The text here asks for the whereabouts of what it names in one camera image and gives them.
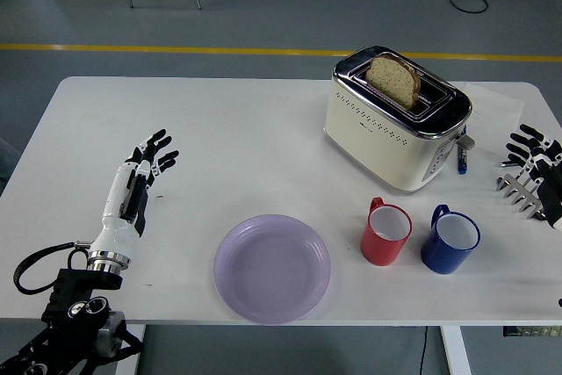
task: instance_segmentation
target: blue mug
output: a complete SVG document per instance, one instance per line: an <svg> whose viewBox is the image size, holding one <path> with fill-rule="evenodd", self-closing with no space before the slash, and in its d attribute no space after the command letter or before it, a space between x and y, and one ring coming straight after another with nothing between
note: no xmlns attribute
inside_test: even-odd
<svg viewBox="0 0 562 375"><path fill-rule="evenodd" d="M421 247L421 260L439 274L451 274L480 243L480 231L464 214L437 206L431 218L431 231Z"/></svg>

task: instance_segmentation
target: toaster lever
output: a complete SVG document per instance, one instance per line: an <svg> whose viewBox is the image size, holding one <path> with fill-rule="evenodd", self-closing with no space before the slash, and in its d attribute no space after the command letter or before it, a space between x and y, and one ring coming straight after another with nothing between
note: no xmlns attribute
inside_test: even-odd
<svg viewBox="0 0 562 375"><path fill-rule="evenodd" d="M474 147L476 143L474 142L474 139L472 139L466 133L463 133L457 138L457 144L462 149L472 149L472 147Z"/></svg>

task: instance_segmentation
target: cream toaster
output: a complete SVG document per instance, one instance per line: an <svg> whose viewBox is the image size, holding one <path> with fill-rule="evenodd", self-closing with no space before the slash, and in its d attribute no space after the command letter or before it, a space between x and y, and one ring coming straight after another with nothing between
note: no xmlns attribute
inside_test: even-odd
<svg viewBox="0 0 562 375"><path fill-rule="evenodd" d="M403 60L420 76L412 110L366 82L371 59L379 54ZM367 47L335 66L325 131L391 186L416 191L439 173L457 143L466 149L474 145L462 134L471 111L470 99L443 79L385 47Z"/></svg>

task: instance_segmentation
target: white robotic hand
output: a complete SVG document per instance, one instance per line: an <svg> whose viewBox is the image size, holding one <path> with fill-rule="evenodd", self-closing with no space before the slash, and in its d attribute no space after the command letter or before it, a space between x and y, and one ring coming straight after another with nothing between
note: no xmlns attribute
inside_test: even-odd
<svg viewBox="0 0 562 375"><path fill-rule="evenodd" d="M104 228L90 245L88 270L119 274L128 268L133 244L144 230L148 190L156 177L176 164L177 151L155 159L171 141L162 129L136 147L118 168L105 203Z"/></svg>

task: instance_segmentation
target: bread slice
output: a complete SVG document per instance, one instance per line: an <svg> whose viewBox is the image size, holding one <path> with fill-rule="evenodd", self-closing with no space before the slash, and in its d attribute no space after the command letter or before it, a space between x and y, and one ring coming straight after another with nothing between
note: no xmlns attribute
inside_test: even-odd
<svg viewBox="0 0 562 375"><path fill-rule="evenodd" d="M365 74L367 83L407 110L418 101L422 81L407 63L392 54L382 53L371 59Z"/></svg>

